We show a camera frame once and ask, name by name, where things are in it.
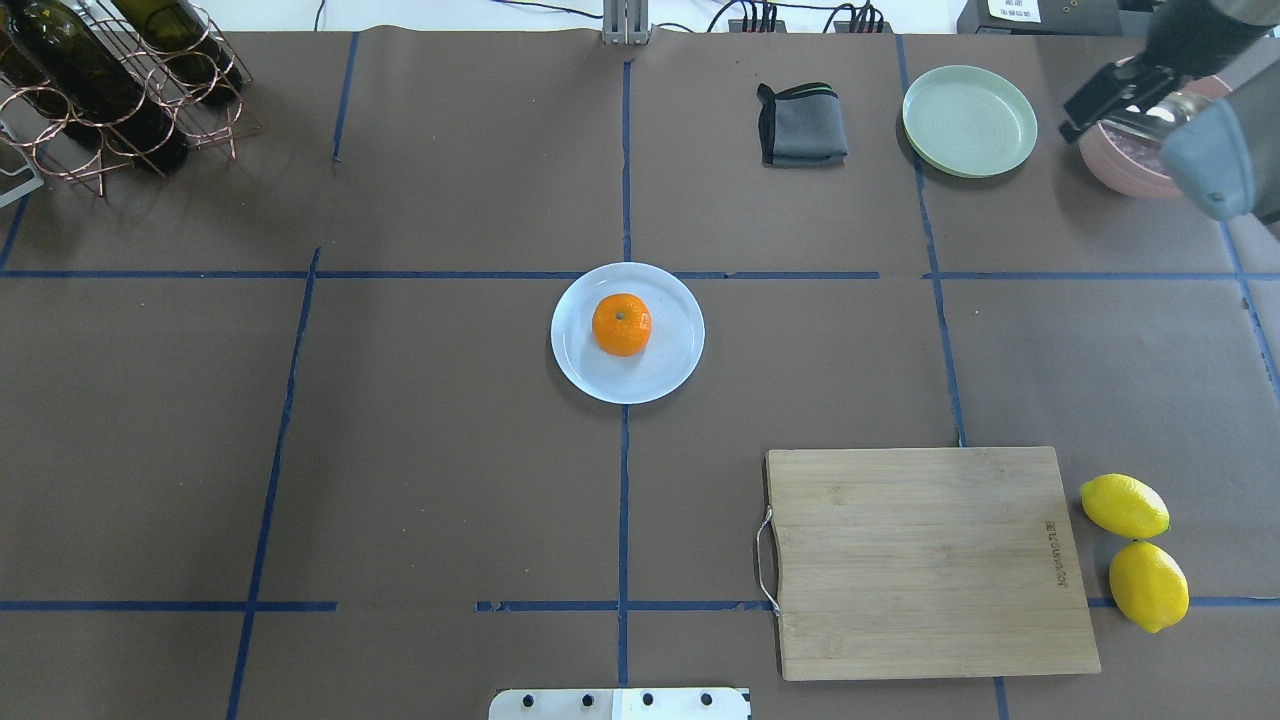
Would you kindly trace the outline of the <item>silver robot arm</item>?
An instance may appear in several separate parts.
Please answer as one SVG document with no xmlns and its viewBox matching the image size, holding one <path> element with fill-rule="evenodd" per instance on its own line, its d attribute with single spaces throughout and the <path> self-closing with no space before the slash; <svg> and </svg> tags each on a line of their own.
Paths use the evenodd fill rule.
<svg viewBox="0 0 1280 720">
<path fill-rule="evenodd" d="M 1193 79 L 1217 74 L 1277 19 L 1275 1 L 1166 1 L 1135 56 L 1103 65 L 1065 101 L 1060 135 L 1075 143 L 1106 117 L 1129 106 L 1148 110 Z M 1252 215 L 1277 234 L 1277 100 L 1272 64 L 1162 141 L 1164 168 L 1203 214 L 1220 222 Z"/>
</svg>

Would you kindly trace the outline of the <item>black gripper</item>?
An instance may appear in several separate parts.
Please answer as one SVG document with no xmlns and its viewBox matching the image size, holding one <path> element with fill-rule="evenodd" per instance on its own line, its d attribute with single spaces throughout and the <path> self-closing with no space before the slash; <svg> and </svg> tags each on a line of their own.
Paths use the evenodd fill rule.
<svg viewBox="0 0 1280 720">
<path fill-rule="evenodd" d="M 1277 1 L 1166 1 L 1149 24 L 1142 60 L 1108 63 L 1066 100 L 1061 138 L 1074 145 L 1115 111 L 1149 110 L 1178 87 L 1178 77 L 1219 73 L 1277 23 Z"/>
</svg>

